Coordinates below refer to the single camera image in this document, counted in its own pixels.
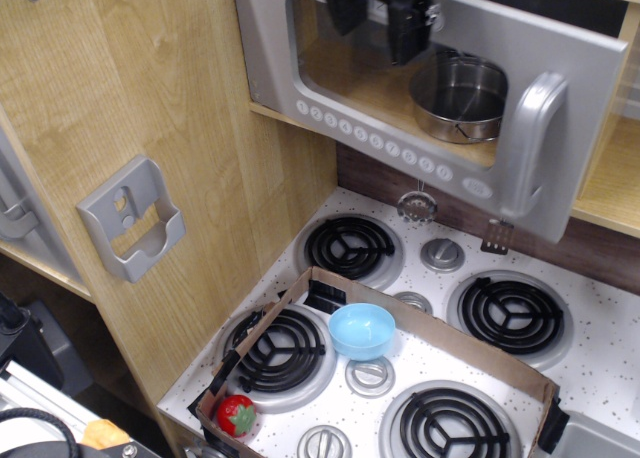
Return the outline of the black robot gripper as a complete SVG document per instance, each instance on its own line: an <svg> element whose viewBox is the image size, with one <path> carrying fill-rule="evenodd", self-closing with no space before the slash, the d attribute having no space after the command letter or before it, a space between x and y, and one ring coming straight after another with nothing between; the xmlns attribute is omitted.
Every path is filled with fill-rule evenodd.
<svg viewBox="0 0 640 458"><path fill-rule="evenodd" d="M435 0L325 0L339 34L349 34L367 19L387 23L390 59L404 66L425 51L431 27L440 16Z"/></svg>

